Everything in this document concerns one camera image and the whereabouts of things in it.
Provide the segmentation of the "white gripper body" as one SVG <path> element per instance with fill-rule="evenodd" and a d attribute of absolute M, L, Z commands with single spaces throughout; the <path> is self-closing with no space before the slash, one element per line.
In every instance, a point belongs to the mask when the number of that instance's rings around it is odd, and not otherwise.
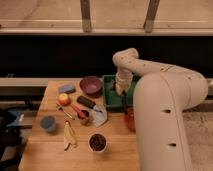
<path fill-rule="evenodd" d="M 123 92 L 127 92 L 130 87 L 130 82 L 128 79 L 116 78 L 116 93 L 121 95 Z"/>

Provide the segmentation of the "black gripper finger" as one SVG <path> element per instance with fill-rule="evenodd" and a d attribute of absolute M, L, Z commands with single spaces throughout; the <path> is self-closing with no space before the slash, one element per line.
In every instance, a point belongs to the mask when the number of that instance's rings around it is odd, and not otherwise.
<path fill-rule="evenodd" d="M 125 93 L 123 93 L 122 94 L 122 106 L 123 106 L 123 111 L 124 112 L 127 112 L 127 104 L 126 104 L 127 102 L 126 102 L 126 94 Z"/>

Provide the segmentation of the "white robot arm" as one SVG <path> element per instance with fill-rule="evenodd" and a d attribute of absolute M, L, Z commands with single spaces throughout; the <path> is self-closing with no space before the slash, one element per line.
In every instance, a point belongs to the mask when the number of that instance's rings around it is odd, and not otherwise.
<path fill-rule="evenodd" d="M 134 48 L 112 60 L 117 93 L 130 88 L 134 75 L 140 77 L 133 93 L 140 171 L 193 171 L 183 111 L 205 100 L 207 79 L 191 69 L 141 60 Z"/>

